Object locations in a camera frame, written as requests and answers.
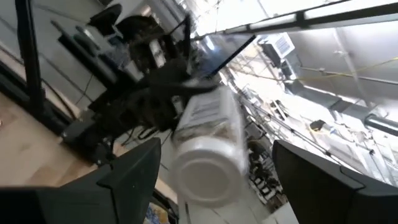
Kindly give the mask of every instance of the black equipment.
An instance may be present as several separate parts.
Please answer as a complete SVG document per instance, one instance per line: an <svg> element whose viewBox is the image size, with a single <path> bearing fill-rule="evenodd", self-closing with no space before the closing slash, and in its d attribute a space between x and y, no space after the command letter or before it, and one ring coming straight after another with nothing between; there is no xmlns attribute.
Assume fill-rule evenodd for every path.
<svg viewBox="0 0 398 224"><path fill-rule="evenodd" d="M280 71L282 72L283 76L290 80L291 76L293 75L293 71L290 69L289 63L287 60L284 60L280 65Z"/></svg>
<svg viewBox="0 0 398 224"><path fill-rule="evenodd" d="M322 121L322 120L317 120L317 121L313 121L310 124L310 128L312 131L320 131L323 128L323 125L325 125L326 122Z"/></svg>
<svg viewBox="0 0 398 224"><path fill-rule="evenodd" d="M282 64L274 46L272 44L268 44L267 42L259 45L262 48L262 52L271 60L272 66L274 68L280 68Z"/></svg>
<svg viewBox="0 0 398 224"><path fill-rule="evenodd" d="M285 141L273 161L300 224L398 223L398 189Z"/></svg>
<svg viewBox="0 0 398 224"><path fill-rule="evenodd" d="M4 223L143 223L160 166L159 138L152 138L111 163L61 187L0 188ZM171 224L178 210L169 211Z"/></svg>
<svg viewBox="0 0 398 224"><path fill-rule="evenodd" d="M176 105L183 109L191 96L214 90L218 84L206 78L217 74L255 38L240 35L232 42L231 38L214 36L212 43L208 39L197 43L207 57L189 74L188 65L192 65L190 16L179 25L184 26L185 38L178 43L171 34L165 34L153 18L127 17L116 27L123 33L125 44L128 43L131 60L143 73L143 78L133 80L106 55L88 52L87 49L96 51L88 47L92 44L76 41L76 35L69 35L54 21L53 25L62 34L59 42L107 88L62 135L64 142L98 165L114 158L112 142L136 126L159 131L174 129L182 113ZM161 66L156 62L158 52L151 49L154 42L159 44L159 53L165 59ZM225 48L226 44L236 47Z"/></svg>

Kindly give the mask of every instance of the black cable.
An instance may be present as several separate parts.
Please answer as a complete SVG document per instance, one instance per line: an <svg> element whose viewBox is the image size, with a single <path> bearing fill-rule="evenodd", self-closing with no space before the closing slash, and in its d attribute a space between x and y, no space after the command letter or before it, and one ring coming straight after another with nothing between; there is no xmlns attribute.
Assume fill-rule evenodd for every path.
<svg viewBox="0 0 398 224"><path fill-rule="evenodd" d="M76 105L80 102L80 100L82 100L83 99L83 97L85 97L85 96L87 96L87 94L86 94L86 92L87 92L87 90L88 90L88 87L90 86L90 83L91 83L91 80L93 79L93 74L91 74L91 76L90 76L90 79L88 80L88 82L87 82L87 85L86 85L86 88L85 88L85 90L83 91L83 94L81 94L81 96L80 96L80 98L76 101Z"/></svg>
<svg viewBox="0 0 398 224"><path fill-rule="evenodd" d="M181 21L176 27L174 27L174 28L169 32L169 35L172 35L172 33L173 33L174 31L176 31L178 28L180 28L180 26L183 25L184 23L185 23L184 20Z"/></svg>
<svg viewBox="0 0 398 224"><path fill-rule="evenodd" d="M66 75L63 71L60 70L60 68L58 68L50 59L48 59L44 54L42 54L41 52L39 52L39 56L45 60L52 68L54 68L55 71L57 71L62 78L66 79L68 81L68 83L70 83L73 87L76 88L77 91L79 91L81 94L85 94L85 92L74 82L70 79L70 77L68 75ZM93 99L91 99L89 96L86 95L86 97L88 98L88 100L90 102L93 102Z"/></svg>
<svg viewBox="0 0 398 224"><path fill-rule="evenodd" d="M168 140L168 138L172 135L173 131L170 131L170 133L166 136L166 138L164 139L164 141L162 142L162 147L163 145L166 143L166 141Z"/></svg>
<svg viewBox="0 0 398 224"><path fill-rule="evenodd" d="M153 134L155 134L157 132L157 128L144 128L139 134L138 134L138 140L145 140L149 137L151 137Z"/></svg>
<svg viewBox="0 0 398 224"><path fill-rule="evenodd" d="M188 223L188 224L192 224L191 215L190 215L190 213L189 213L188 203L185 202L184 206L185 206L185 214L187 215L187 223Z"/></svg>
<svg viewBox="0 0 398 224"><path fill-rule="evenodd" d="M136 129L136 127L133 127L133 129L131 130L129 137L127 137L127 139L121 144L122 146L126 146L128 144L130 144L131 141L129 141L132 137L132 134L134 133L134 130Z"/></svg>
<svg viewBox="0 0 398 224"><path fill-rule="evenodd" d="M55 96L60 100L61 104L65 107L65 109L68 111L69 115L71 118L73 119L77 119L76 115L74 114L74 112L72 111L72 109L70 108L70 106L67 104L67 102L65 102L65 100L59 95L59 93L44 79L42 79L42 81L47 85L47 87L53 91L53 93L55 94Z"/></svg>

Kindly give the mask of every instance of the black chair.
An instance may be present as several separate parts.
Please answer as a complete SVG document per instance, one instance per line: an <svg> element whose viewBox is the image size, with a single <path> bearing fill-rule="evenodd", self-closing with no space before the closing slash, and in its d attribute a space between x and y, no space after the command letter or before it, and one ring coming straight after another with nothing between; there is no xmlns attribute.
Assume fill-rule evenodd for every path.
<svg viewBox="0 0 398 224"><path fill-rule="evenodd" d="M115 4L91 17L88 25L97 28L103 36L114 34L113 25L121 13L122 5Z"/></svg>

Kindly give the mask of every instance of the black monitor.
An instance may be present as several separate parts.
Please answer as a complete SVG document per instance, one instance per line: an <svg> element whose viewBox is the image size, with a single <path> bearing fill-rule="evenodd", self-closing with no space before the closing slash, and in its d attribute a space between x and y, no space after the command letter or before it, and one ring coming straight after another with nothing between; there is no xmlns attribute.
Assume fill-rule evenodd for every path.
<svg viewBox="0 0 398 224"><path fill-rule="evenodd" d="M197 43L203 56L199 69L193 75L196 77L216 75L255 38L256 36L252 34L213 34L204 37Z"/></svg>

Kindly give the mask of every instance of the wall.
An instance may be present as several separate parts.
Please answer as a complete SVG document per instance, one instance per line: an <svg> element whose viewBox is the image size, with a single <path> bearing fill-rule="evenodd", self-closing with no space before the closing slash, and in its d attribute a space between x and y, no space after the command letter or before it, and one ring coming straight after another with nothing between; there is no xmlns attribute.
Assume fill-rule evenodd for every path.
<svg viewBox="0 0 398 224"><path fill-rule="evenodd" d="M398 22L366 24L338 29L347 51L352 57L356 69L384 62L398 56ZM332 29L309 30L289 33L296 46L296 52L303 67L325 68L331 72L349 73L346 62L335 53L339 50ZM398 62L359 72L361 77L380 78L398 81L396 70ZM319 72L303 71L299 77L316 77ZM326 91L335 91L339 95L359 98L359 92L353 78L337 77L328 80L305 80L306 85ZM396 86L361 80L369 99L380 103L392 114L398 114L398 91Z"/></svg>
<svg viewBox="0 0 398 224"><path fill-rule="evenodd" d="M57 42L60 33L50 21L56 20L67 31L74 32L76 25L84 25L103 7L95 0L35 0L32 1L32 5L42 78L64 93L72 102L76 102L86 88L91 73ZM0 7L0 41L15 56L20 57L16 18L14 1L3 0ZM102 91L104 87L93 78L87 89L87 95L95 99ZM83 97L78 106L84 108L88 103L88 98Z"/></svg>
<svg viewBox="0 0 398 224"><path fill-rule="evenodd" d="M262 224L299 224L290 203L280 207L270 217L262 221Z"/></svg>

